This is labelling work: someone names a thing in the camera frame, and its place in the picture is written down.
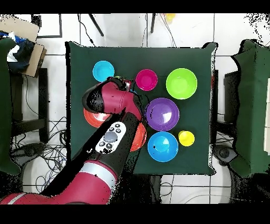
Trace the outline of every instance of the cardboard box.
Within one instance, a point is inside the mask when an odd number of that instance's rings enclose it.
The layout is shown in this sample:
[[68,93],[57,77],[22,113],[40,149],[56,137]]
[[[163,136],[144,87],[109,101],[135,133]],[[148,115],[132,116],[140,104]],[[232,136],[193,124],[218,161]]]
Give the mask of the cardboard box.
[[[13,31],[16,36],[20,38],[27,38],[34,43],[36,43],[36,37],[39,30],[39,26],[24,20],[20,20],[17,17],[11,15],[2,15],[0,17],[0,31],[4,31],[6,33],[11,33]],[[37,69],[41,67],[46,51],[47,50],[43,45],[36,43],[31,54],[29,66],[24,72],[22,72],[22,74],[37,77]]]

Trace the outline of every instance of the magenta bowl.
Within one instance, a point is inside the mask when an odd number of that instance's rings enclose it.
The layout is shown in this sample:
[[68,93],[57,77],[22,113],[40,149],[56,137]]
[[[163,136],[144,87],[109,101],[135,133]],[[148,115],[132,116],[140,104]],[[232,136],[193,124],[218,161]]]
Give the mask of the magenta bowl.
[[136,76],[137,86],[144,91],[152,90],[157,85],[157,83],[158,77],[150,69],[143,69]]

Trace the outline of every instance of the yellow bowl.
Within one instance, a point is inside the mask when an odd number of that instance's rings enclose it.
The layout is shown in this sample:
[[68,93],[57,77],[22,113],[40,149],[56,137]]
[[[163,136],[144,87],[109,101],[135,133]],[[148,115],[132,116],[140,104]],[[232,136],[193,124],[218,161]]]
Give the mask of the yellow bowl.
[[194,134],[187,131],[187,130],[180,131],[178,134],[178,138],[179,138],[181,145],[183,145],[183,146],[190,146],[195,141]]

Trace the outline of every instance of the device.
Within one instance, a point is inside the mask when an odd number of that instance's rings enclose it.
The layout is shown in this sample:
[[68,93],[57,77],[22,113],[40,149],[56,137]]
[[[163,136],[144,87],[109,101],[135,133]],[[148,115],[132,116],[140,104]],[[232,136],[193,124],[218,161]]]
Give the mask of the device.
[[221,165],[230,163],[237,156],[237,153],[226,145],[215,145],[213,153],[214,157],[221,161]]
[[130,86],[130,80],[109,77],[87,90],[84,108],[111,116],[41,194],[13,193],[0,204],[108,203],[142,121],[140,99],[129,91]]

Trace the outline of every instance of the green cloth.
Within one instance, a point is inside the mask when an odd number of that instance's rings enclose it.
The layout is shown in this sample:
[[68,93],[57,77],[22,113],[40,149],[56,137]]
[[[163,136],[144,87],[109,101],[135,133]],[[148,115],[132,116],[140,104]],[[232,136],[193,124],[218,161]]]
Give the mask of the green cloth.
[[267,81],[270,78],[270,50],[252,40],[233,58],[241,74],[238,86],[239,114],[237,117],[236,151],[240,156],[231,163],[241,177],[266,173],[270,156],[264,151]]
[[16,43],[10,38],[0,40],[0,171],[11,175],[17,175],[21,172],[21,168],[13,163],[9,157],[12,129],[12,103],[11,83],[6,57],[14,46],[16,46]]
[[[106,60],[112,63],[115,76],[134,79],[142,69],[151,69],[158,76],[158,84],[152,91],[135,88],[138,94],[146,94],[150,101],[165,97],[173,100],[180,110],[178,124],[169,132],[178,139],[181,130],[195,135],[190,147],[181,146],[176,157],[160,163],[147,151],[149,138],[156,133],[147,128],[147,140],[140,151],[135,174],[208,174],[214,170],[208,165],[209,154],[209,108],[211,89],[211,54],[215,43],[205,48],[85,48],[69,42],[71,60],[71,157],[83,146],[96,128],[87,123],[81,103],[84,92],[97,84],[92,69],[95,63]],[[198,79],[195,94],[186,100],[173,99],[166,91],[166,78],[177,68],[190,69]],[[138,151],[129,154],[135,160]]]

